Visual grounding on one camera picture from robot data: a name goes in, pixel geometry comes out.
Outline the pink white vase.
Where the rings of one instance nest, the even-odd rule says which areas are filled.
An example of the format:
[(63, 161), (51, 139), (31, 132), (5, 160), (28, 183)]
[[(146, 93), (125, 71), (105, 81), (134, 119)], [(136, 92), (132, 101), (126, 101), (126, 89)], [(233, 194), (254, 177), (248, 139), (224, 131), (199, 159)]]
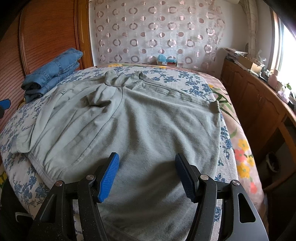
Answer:
[(270, 71), (268, 78), (268, 85), (275, 91), (279, 91), (281, 88), (281, 83), (278, 81), (278, 70), (273, 69)]

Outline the wooden wardrobe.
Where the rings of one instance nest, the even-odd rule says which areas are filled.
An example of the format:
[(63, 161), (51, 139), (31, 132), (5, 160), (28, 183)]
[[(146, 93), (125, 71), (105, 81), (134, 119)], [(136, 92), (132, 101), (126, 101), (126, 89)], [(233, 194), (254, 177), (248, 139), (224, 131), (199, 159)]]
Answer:
[(11, 101), (1, 118), (2, 128), (23, 100), (21, 85), (26, 75), (69, 48), (83, 52), (80, 69), (94, 65), (89, 4), (90, 1), (1, 1), (1, 16), (7, 16), (9, 9), (23, 7), (1, 39), (1, 99)]

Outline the cardboard box on sideboard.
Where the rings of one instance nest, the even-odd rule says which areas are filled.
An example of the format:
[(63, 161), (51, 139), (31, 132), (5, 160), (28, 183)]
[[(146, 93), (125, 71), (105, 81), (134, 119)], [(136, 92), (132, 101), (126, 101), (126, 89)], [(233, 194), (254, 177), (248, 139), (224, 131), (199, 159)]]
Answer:
[(251, 70), (251, 71), (255, 72), (256, 74), (259, 74), (262, 70), (262, 67), (253, 63), (251, 60), (249, 60), (248, 58), (246, 58), (244, 56), (239, 56), (238, 62), (240, 64), (242, 64), (244, 67), (246, 67), (248, 70)]

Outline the side window curtain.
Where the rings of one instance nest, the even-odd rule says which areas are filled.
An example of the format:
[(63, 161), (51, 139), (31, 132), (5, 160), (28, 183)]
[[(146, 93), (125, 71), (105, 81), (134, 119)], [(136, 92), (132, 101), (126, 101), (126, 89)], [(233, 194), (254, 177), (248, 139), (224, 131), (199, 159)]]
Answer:
[(257, 54), (256, 49), (256, 35), (258, 29), (258, 10), (256, 0), (241, 0), (239, 1), (247, 17), (248, 24), (248, 56), (255, 58)]

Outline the cardboard box with blue items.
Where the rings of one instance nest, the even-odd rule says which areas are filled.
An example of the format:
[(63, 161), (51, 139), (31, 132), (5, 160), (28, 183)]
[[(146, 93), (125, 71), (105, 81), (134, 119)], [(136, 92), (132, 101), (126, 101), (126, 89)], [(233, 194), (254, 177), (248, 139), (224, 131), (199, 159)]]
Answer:
[(177, 67), (177, 59), (176, 57), (173, 57), (173, 56), (166, 57), (163, 54), (159, 54), (157, 58), (157, 65)]

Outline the wooden sideboard cabinet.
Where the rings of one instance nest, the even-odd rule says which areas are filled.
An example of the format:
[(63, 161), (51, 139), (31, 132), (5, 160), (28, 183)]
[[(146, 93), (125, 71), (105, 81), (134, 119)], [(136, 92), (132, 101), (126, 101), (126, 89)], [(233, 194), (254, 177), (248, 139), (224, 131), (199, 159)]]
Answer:
[(273, 153), (280, 175), (295, 173), (295, 114), (266, 83), (225, 58), (220, 80), (260, 164)]

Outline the circle-patterned sheer curtain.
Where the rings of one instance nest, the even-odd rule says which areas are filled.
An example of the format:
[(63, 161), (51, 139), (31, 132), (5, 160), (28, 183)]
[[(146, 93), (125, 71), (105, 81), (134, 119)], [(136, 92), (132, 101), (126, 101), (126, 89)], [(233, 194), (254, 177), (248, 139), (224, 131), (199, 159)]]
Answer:
[(90, 1), (94, 63), (154, 64), (208, 70), (225, 29), (215, 1)]

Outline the window with brown frame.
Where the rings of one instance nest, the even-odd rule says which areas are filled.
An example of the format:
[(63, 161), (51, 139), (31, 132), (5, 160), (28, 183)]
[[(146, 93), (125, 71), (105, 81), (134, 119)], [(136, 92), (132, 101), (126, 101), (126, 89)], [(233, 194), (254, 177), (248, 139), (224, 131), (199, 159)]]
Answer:
[(271, 11), (272, 42), (270, 69), (278, 71), (278, 80), (295, 92), (295, 37), (280, 17)]

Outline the folded blue jeans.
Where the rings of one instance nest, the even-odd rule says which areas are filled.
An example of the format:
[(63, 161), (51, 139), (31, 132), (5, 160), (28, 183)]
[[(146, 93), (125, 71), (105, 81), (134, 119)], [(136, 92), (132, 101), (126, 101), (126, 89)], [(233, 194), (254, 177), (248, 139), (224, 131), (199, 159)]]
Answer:
[(27, 75), (21, 88), (25, 91), (27, 103), (44, 96), (59, 82), (71, 75), (79, 67), (83, 53), (70, 48), (49, 63)]

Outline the colourful flower bedsheet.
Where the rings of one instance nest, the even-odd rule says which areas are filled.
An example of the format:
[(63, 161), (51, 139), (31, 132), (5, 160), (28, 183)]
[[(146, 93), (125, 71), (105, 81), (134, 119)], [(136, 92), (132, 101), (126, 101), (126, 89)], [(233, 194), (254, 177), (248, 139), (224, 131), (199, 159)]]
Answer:
[(206, 73), (177, 67), (133, 64), (110, 64), (109, 67), (118, 74), (139, 70), (155, 81), (166, 83), (203, 100), (217, 100), (226, 123), (221, 128), (222, 151), (226, 159), (231, 157), (235, 159), (239, 181), (260, 216), (266, 215), (267, 205), (253, 153), (229, 94), (220, 80)]

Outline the grey-green pants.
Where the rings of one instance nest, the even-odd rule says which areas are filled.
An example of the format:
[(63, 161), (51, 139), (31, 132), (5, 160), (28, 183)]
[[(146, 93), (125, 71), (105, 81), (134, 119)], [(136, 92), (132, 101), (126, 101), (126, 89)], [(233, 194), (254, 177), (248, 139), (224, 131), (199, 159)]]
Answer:
[(175, 168), (175, 155), (211, 177), (220, 147), (218, 102), (204, 101), (142, 72), (107, 71), (59, 86), (35, 124), (18, 134), (43, 181), (81, 180), (120, 157), (109, 197), (100, 207), (107, 232), (120, 240), (184, 240), (195, 212)]

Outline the blue floral bed cover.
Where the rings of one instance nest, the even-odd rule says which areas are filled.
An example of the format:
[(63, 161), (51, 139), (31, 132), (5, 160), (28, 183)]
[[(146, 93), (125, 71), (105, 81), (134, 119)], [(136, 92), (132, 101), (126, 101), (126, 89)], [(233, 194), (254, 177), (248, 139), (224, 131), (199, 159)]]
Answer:
[(17, 111), (1, 133), (1, 157), (17, 196), (35, 215), (55, 181), (120, 163), (99, 211), (112, 240), (185, 240), (196, 205), (175, 155), (211, 178), (237, 177), (226, 123), (206, 80), (180, 70), (78, 71)]

